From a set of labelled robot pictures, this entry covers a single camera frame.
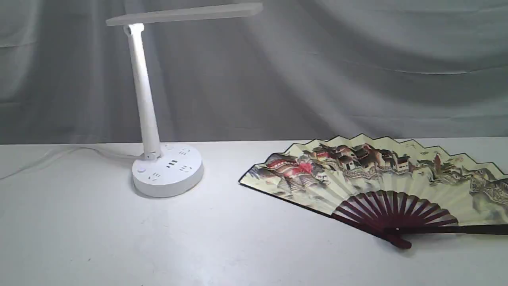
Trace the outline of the white desk lamp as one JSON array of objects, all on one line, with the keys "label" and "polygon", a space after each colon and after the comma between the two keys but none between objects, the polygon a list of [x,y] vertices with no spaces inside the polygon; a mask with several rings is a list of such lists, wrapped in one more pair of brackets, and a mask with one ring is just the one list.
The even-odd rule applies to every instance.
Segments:
[{"label": "white desk lamp", "polygon": [[245,2],[125,14],[106,20],[109,27],[122,27],[129,42],[143,146],[143,154],[132,165],[132,178],[141,194],[175,197],[195,187],[204,175],[203,159],[196,148],[160,141],[142,40],[145,24],[249,17],[262,9],[261,2]]}]

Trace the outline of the painted paper folding fan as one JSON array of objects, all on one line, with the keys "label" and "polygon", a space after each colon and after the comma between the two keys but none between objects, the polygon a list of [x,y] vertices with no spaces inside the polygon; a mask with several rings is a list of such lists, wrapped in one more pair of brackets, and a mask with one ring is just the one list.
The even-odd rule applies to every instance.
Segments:
[{"label": "painted paper folding fan", "polygon": [[406,235],[507,235],[507,175],[466,153],[391,137],[291,144],[241,186],[340,221],[401,249]]}]

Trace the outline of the grey backdrop curtain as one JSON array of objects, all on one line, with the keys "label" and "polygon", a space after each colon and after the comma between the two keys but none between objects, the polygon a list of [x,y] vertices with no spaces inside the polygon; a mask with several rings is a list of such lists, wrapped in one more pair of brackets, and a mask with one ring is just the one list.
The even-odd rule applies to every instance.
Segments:
[{"label": "grey backdrop curtain", "polygon": [[[2,0],[1,143],[141,141],[115,16],[228,0]],[[506,0],[264,0],[145,24],[162,141],[507,136]]]}]

